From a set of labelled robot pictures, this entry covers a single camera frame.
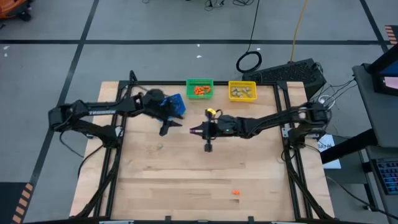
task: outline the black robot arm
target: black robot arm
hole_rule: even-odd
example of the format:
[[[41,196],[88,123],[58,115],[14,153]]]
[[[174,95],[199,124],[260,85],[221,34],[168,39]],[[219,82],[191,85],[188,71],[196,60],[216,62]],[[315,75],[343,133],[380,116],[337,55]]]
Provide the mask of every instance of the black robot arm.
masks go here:
[[[289,110],[262,118],[233,117],[223,115],[222,112],[216,118],[216,111],[213,109],[207,109],[205,114],[208,121],[191,128],[190,133],[199,135],[206,140],[206,152],[212,151],[211,140],[219,137],[249,139],[258,135],[262,130],[293,122],[300,124],[297,128],[289,131],[289,140],[295,142],[313,128],[321,128],[328,123],[327,109],[320,103],[304,103],[301,106],[294,106]]]
[[[139,114],[146,114],[152,118],[163,121],[159,134],[167,134],[169,127],[181,126],[169,117],[182,117],[175,113],[173,102],[166,98],[161,90],[149,90],[145,95],[139,93],[134,96],[127,96],[117,102],[85,103],[77,100],[72,104],[65,104],[49,111],[50,129],[63,132],[73,130],[84,135],[92,135],[100,138],[105,147],[117,147],[119,145],[118,135],[115,128],[106,125],[98,126],[91,122],[82,120],[85,116],[126,114],[135,117]]]

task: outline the wheel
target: wheel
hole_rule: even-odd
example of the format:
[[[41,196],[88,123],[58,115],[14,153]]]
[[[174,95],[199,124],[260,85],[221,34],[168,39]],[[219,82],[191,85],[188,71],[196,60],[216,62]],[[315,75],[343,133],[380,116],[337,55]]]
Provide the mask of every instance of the wheel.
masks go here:
[[[32,18],[32,16],[28,12],[25,12],[25,11],[18,14],[18,17],[25,22],[30,21],[30,19]]]

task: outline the wooden table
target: wooden table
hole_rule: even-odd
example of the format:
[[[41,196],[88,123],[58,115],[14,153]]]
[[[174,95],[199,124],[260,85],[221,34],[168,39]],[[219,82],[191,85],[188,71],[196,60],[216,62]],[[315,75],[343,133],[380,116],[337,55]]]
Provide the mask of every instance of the wooden table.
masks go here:
[[[292,106],[306,101],[302,83],[287,83]],[[118,82],[103,82],[98,101],[114,101]],[[140,115],[129,118],[114,195],[112,219],[164,220],[294,220],[286,166],[280,159],[282,141],[279,127],[270,128],[251,139],[218,138],[213,152],[203,150],[200,137],[189,128],[205,120],[206,108],[221,108],[224,114],[259,118],[276,113],[272,86],[258,86],[253,103],[232,103],[228,86],[215,86],[210,100],[188,100],[185,86],[146,86],[166,94],[181,93],[187,110],[183,126],[170,128],[159,136],[161,122]],[[133,93],[142,91],[133,88]],[[111,116],[95,116],[98,125],[111,123]],[[314,147],[313,140],[306,142]],[[101,141],[88,140],[86,156]],[[333,216],[320,154],[310,148],[301,150],[309,191],[324,210]],[[83,166],[70,215],[77,214],[89,201],[100,179],[105,150],[99,151]],[[240,190],[240,195],[232,194]],[[297,188],[302,217],[302,194]],[[101,214],[104,214],[103,200]]]

